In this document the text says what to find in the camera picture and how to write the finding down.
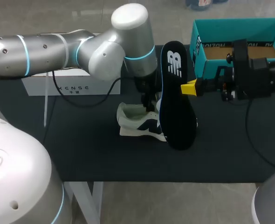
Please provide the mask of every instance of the gray floor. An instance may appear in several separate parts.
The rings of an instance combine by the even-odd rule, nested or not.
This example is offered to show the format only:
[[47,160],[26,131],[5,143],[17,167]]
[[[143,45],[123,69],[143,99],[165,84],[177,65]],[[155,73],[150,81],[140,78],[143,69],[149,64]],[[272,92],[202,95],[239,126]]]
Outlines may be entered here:
[[[204,12],[184,0],[0,0],[0,36],[87,29],[103,32],[122,4],[147,7],[156,44],[190,41],[194,19],[275,17],[275,0],[229,0]],[[107,182],[103,224],[252,224],[254,184]],[[84,223],[80,216],[76,223]]]
[[[102,224],[253,224],[250,183],[106,182]],[[77,211],[75,224],[85,224]]]

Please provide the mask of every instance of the white cable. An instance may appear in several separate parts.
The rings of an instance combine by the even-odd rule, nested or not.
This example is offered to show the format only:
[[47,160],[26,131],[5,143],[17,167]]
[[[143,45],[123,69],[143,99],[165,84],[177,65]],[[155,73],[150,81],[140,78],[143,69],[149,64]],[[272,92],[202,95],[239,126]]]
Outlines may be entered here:
[[48,86],[49,86],[49,80],[48,80],[48,72],[45,76],[45,100],[44,100],[44,121],[43,125],[46,127],[46,121],[48,116]]

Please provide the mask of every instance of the teal shoe box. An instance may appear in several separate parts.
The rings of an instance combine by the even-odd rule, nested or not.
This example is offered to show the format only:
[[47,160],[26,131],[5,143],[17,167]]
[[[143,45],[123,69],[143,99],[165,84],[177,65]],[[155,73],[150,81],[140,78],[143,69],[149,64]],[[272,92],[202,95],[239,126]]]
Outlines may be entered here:
[[250,58],[275,61],[275,18],[195,20],[190,55],[197,78],[214,78],[232,54],[232,41],[247,39]]

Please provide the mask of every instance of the cardboard box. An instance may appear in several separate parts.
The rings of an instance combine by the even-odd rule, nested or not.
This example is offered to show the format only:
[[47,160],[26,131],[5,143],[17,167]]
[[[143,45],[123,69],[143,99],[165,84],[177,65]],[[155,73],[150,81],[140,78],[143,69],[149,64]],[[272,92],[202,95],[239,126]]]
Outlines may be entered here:
[[247,39],[251,58],[275,61],[275,18],[195,20],[190,55],[197,78],[214,78],[218,66],[232,54],[232,41]]
[[[55,79],[64,95],[106,95],[115,81],[102,81],[90,76],[82,69],[55,71]],[[45,96],[48,88],[49,96],[60,95],[55,87],[52,72],[37,74],[23,78],[22,82],[29,96]],[[116,82],[111,94],[120,94],[121,81]]]

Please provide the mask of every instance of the white box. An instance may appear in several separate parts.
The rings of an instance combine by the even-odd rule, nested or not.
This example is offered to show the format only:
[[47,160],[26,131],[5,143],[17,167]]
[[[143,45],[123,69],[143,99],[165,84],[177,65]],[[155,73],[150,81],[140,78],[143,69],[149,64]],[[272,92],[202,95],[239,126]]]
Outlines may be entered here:
[[[41,73],[22,79],[29,96],[45,96],[46,86],[49,96],[60,95],[55,87],[52,72],[48,75],[46,78],[47,74]],[[118,77],[102,81],[82,69],[55,71],[56,82],[64,95],[106,95],[116,78]],[[111,94],[120,94],[120,86],[120,81],[116,82]]]

